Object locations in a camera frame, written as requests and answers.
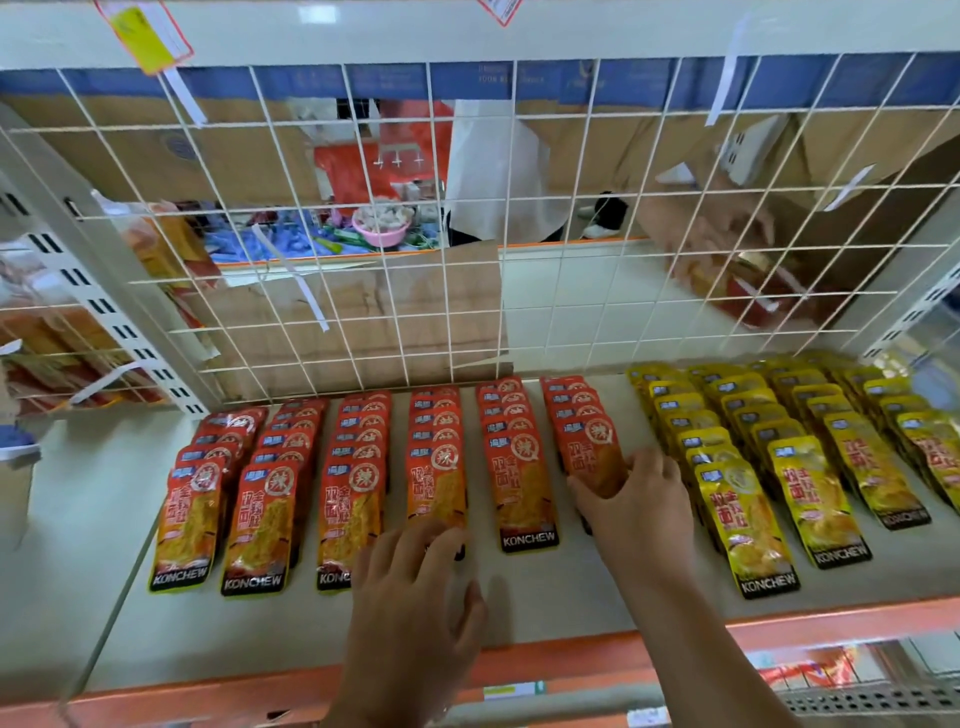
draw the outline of yellow price tag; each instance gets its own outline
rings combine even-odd
[[[109,19],[109,24],[148,76],[153,76],[176,62],[147,20],[147,16],[137,6],[126,8],[114,15]]]

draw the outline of person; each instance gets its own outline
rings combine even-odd
[[[797,725],[697,588],[693,517],[677,463],[642,449],[628,466],[610,499],[576,478],[568,484],[643,637],[673,725]],[[416,519],[358,557],[347,658],[324,728],[421,728],[452,701],[487,621],[475,581],[459,624],[451,630],[445,619],[453,558],[466,538]]]

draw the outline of black package bottom label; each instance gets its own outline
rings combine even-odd
[[[872,558],[874,558],[874,554],[870,552],[866,542],[863,541],[853,546],[838,546],[837,548],[813,551],[813,562],[817,565],[817,569],[836,569],[850,564],[858,564],[861,561],[870,561]]]
[[[225,576],[220,586],[223,596],[256,596],[279,594],[283,591],[283,573],[268,573],[262,576]]]
[[[350,588],[350,571],[337,564],[323,564],[317,568],[318,592],[341,592]]]
[[[210,565],[190,567],[188,569],[174,569],[157,573],[154,571],[150,579],[150,591],[154,593],[169,592],[172,589],[187,589],[203,584],[210,574]]]
[[[560,543],[557,526],[536,533],[505,533],[500,531],[500,548],[504,553],[520,553],[537,548],[550,548]]]
[[[900,531],[904,528],[913,528],[915,525],[927,525],[930,523],[930,514],[926,512],[925,508],[915,508],[912,511],[878,513],[876,516],[889,531]]]
[[[736,577],[736,585],[744,599],[760,599],[765,596],[796,592],[800,589],[800,579],[792,569],[787,573],[778,573],[773,576],[760,576],[756,579],[741,579]]]

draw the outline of white shoe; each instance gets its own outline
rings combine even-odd
[[[599,225],[587,225],[584,228],[584,237],[590,240],[596,240],[601,237],[616,237],[620,231],[612,231]]]

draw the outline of pink bowl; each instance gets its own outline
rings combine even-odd
[[[407,230],[410,228],[410,223],[407,223],[402,228],[398,228],[395,231],[381,232],[377,234],[376,231],[369,231],[360,225],[360,221],[357,220],[357,213],[360,210],[356,210],[353,213],[353,218],[351,222],[356,228],[357,232],[367,238],[367,242],[373,245],[375,248],[393,248],[394,245],[399,245],[403,242],[404,236],[407,234]]]

